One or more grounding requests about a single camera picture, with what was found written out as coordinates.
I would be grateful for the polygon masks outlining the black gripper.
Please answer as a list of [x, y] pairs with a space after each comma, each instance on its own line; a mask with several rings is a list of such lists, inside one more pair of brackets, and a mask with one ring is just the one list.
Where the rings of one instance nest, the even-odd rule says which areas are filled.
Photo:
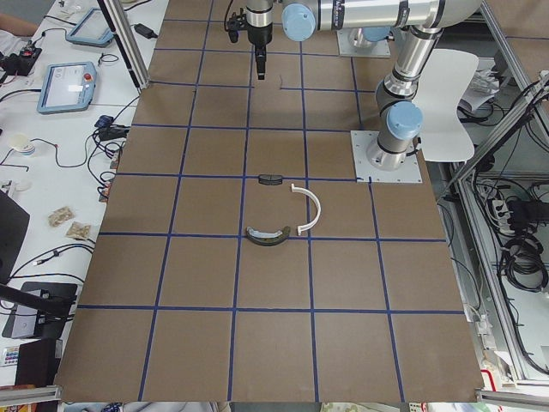
[[247, 0], [245, 7], [248, 40], [254, 47], [257, 79], [262, 81], [266, 75], [267, 49], [272, 40], [273, 0]]

